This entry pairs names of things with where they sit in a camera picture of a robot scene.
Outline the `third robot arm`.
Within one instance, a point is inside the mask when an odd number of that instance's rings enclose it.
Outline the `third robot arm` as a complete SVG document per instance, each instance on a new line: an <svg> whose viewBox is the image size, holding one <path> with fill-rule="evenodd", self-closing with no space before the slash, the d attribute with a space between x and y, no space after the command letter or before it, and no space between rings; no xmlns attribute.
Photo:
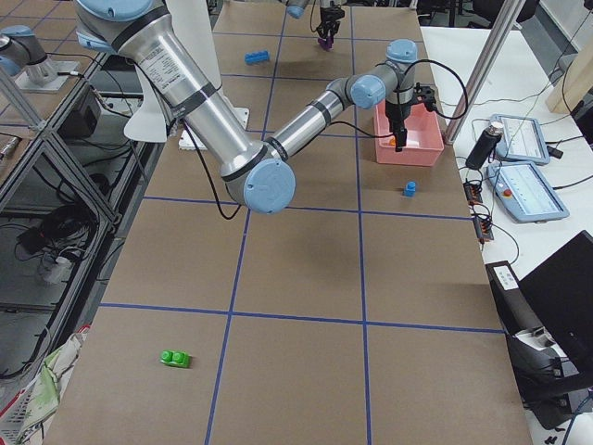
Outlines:
<svg viewBox="0 0 593 445"><path fill-rule="evenodd" d="M14 77L46 60L47 54L30 27L12 25L1 30L1 68L6 74Z"/></svg>

